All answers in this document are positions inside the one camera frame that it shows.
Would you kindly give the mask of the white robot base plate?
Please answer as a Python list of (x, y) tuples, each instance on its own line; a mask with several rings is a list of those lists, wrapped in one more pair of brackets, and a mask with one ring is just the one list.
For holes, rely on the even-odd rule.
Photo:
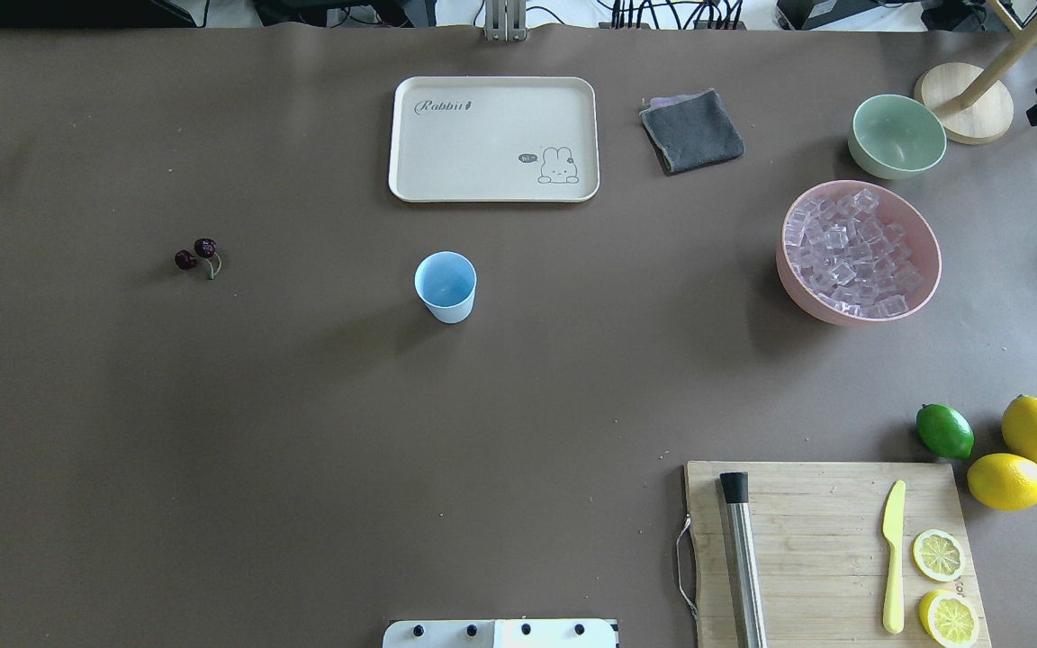
[(383, 647), (618, 647), (618, 623), (601, 618), (399, 620)]

